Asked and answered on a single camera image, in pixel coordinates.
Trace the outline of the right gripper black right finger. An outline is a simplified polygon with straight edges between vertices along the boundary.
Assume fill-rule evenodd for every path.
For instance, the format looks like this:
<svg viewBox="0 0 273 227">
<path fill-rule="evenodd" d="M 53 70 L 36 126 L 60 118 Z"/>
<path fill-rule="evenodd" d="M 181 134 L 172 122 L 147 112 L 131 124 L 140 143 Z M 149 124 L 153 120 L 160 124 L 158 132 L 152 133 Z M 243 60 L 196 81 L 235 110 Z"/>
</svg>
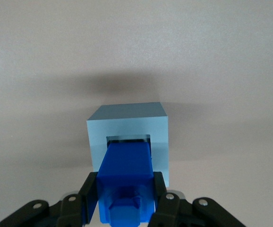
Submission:
<svg viewBox="0 0 273 227">
<path fill-rule="evenodd" d="M 215 200 L 207 197 L 189 203 L 168 192 L 162 172 L 154 172 L 155 212 L 149 227 L 243 227 L 244 224 Z"/>
</svg>

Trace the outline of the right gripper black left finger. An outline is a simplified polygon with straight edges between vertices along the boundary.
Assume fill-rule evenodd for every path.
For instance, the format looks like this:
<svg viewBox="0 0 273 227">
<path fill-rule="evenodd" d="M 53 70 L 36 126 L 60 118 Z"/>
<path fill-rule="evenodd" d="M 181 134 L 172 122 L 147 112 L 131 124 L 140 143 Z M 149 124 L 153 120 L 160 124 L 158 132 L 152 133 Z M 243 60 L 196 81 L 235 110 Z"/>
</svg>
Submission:
<svg viewBox="0 0 273 227">
<path fill-rule="evenodd" d="M 91 172 L 78 193 L 54 205 L 30 201 L 2 221 L 0 227 L 84 227 L 91 222 L 98 202 L 96 172 Z"/>
</svg>

